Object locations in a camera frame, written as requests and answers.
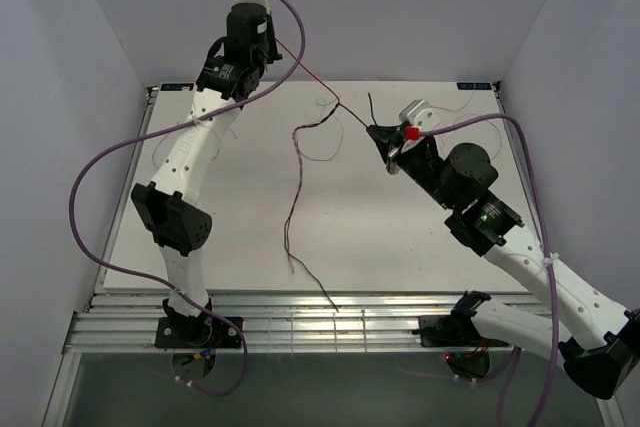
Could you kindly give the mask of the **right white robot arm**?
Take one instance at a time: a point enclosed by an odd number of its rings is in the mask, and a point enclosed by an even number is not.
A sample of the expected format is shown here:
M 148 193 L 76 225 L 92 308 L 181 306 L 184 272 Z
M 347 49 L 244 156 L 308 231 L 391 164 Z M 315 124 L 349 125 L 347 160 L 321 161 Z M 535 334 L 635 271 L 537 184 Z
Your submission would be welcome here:
M 440 157 L 430 137 L 409 124 L 370 125 L 367 134 L 390 168 L 404 172 L 441 207 L 452 236 L 514 278 L 554 315 L 545 319 L 468 291 L 428 328 L 453 345 L 498 340 L 554 364 L 593 397 L 608 400 L 639 362 L 639 312 L 605 295 L 544 252 L 521 216 L 490 190 L 498 172 L 479 145 L 456 145 Z

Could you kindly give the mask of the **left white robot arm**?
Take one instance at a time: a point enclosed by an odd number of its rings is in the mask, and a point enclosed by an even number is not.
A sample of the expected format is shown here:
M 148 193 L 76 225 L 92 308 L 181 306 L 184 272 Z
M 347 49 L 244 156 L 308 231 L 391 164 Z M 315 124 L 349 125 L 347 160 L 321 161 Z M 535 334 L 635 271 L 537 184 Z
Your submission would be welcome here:
M 226 34 L 210 48 L 196 80 L 183 130 L 164 163 L 147 184 L 136 184 L 131 200 L 164 258 L 172 291 L 170 316 L 182 316 L 178 335 L 190 346 L 205 344 L 212 323 L 200 249 L 212 230 L 212 217 L 198 206 L 200 190 L 222 138 L 240 113 L 237 102 L 255 91 L 267 65 L 280 59 L 271 12 L 264 1 L 232 6 Z

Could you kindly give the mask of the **right blue label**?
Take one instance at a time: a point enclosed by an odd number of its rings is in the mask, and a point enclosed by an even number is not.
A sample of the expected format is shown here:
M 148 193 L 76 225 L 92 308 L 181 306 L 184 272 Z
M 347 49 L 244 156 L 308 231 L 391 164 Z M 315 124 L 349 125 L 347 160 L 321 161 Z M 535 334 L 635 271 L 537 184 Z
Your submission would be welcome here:
M 493 89 L 490 82 L 457 82 L 456 87 L 463 91 L 491 91 Z

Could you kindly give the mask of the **blue label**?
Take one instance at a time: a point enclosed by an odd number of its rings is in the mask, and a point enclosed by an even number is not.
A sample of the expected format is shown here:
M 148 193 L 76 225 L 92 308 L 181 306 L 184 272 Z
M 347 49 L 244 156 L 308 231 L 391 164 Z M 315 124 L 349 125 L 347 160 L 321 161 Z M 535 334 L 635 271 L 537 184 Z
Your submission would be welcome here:
M 189 83 L 162 83 L 160 85 L 161 91 L 168 92 L 182 92 L 182 91 L 192 91 L 194 84 Z
M 493 89 L 490 82 L 457 82 L 456 87 L 463 91 L 491 91 Z

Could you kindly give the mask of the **left blue label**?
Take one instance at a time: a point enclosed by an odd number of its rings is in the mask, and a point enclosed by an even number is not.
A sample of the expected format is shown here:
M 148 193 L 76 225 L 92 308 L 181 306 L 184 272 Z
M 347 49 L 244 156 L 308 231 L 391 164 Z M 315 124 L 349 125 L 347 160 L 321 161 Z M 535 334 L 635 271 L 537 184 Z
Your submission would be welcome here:
M 182 92 L 182 91 L 192 91 L 194 84 L 189 83 L 162 83 L 160 85 L 161 91 L 168 92 Z

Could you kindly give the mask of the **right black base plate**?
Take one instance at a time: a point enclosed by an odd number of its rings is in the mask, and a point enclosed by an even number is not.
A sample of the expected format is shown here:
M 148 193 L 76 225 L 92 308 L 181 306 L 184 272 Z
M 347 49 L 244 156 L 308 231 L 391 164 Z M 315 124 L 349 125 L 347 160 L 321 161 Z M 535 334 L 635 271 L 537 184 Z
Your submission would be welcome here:
M 411 331 L 423 347 L 506 347 L 507 343 L 482 337 L 470 320 L 444 316 L 420 316 L 418 326 Z

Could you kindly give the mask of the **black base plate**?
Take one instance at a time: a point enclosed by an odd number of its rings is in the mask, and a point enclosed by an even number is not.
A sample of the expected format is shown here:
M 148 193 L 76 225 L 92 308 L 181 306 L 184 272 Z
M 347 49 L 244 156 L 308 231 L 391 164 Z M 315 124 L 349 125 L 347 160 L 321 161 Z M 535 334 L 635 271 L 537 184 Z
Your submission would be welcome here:
M 183 335 L 167 317 L 158 321 L 153 345 L 159 349 L 206 349 L 241 347 L 238 330 L 242 327 L 242 317 L 229 317 L 233 327 L 219 320 L 207 319 L 200 332 L 195 335 Z
M 470 320 L 444 316 L 420 316 L 418 326 L 411 331 L 423 347 L 506 347 L 507 343 L 482 337 Z

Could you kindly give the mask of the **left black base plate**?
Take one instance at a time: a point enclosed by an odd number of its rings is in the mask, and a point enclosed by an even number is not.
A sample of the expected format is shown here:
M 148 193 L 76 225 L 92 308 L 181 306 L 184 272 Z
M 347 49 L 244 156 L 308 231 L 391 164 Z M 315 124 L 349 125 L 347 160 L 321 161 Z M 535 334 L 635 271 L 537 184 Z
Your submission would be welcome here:
M 153 345 L 159 349 L 206 349 L 241 347 L 238 330 L 242 327 L 242 317 L 229 317 L 233 327 L 219 320 L 207 319 L 200 332 L 195 335 L 183 335 L 167 317 L 158 321 Z

